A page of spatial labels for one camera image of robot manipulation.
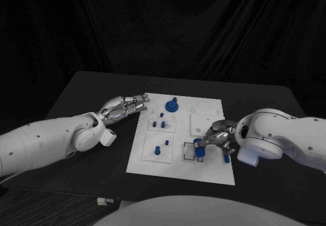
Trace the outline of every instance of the small blue piece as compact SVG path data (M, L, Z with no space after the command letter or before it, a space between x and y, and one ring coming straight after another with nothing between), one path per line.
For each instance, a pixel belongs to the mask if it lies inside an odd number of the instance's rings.
M200 138L196 138L195 140L193 140L193 143L196 143L197 141L200 141L202 139ZM195 148L195 153L196 153L196 157L197 158L200 158L200 157L203 157L206 154L205 154L205 148L206 147L197 147L197 148Z
M173 100L166 103L164 108L169 112L177 111L179 105L176 103L176 97L173 97Z
M160 153L161 153L160 146L156 146L156 148L154 148L154 154L158 155Z
M223 154L223 161L225 163L229 163L229 156L226 154Z

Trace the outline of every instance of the gray carpet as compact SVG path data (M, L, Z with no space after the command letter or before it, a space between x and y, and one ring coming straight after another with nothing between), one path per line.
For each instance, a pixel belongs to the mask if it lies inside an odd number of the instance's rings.
M91 226L118 206L98 206L89 196L8 189L0 197L0 226Z

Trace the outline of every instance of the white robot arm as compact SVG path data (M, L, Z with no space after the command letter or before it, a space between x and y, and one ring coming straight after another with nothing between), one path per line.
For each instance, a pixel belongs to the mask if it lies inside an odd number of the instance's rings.
M96 113L33 122L0 136L0 177L37 169L86 151L101 142L109 146L117 135L105 127L131 113L147 110L148 95L115 97Z
M252 166L259 157L280 159L285 153L301 165L326 171L324 119L297 119L275 109L261 109L238 123L216 121L195 147L215 144L232 154L231 141L241 146L238 160Z

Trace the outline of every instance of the dark table surface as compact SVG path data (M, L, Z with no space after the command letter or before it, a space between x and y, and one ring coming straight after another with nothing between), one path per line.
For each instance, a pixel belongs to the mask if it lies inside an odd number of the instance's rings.
M96 112L111 98L144 92L220 99L223 116L233 121L261 108L304 117L282 86L76 72L46 119ZM280 160L261 159L252 167L233 154L235 186L125 173L137 122L138 114L132 114L109 126L117 133L109 147L98 144L69 159L24 172L3 186L134 202L166 195L202 195L252 204L297 220L326 222L326 174L287 155Z

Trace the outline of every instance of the white board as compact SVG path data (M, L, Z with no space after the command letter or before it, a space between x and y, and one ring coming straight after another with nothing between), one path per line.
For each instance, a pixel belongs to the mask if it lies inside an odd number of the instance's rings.
M235 185L232 163L225 163L223 153L216 146L206 146L202 159L184 159L184 153L187 158L192 156L190 146L184 147L184 142L193 143L195 138L202 138L212 123L223 119L220 100L147 94L151 101L144 103L147 111L140 112L127 173ZM164 105L173 97L177 98L179 109L171 113ZM170 125L164 130L163 121ZM164 145L166 139L170 139L169 145ZM160 146L160 155L154 154L156 146Z

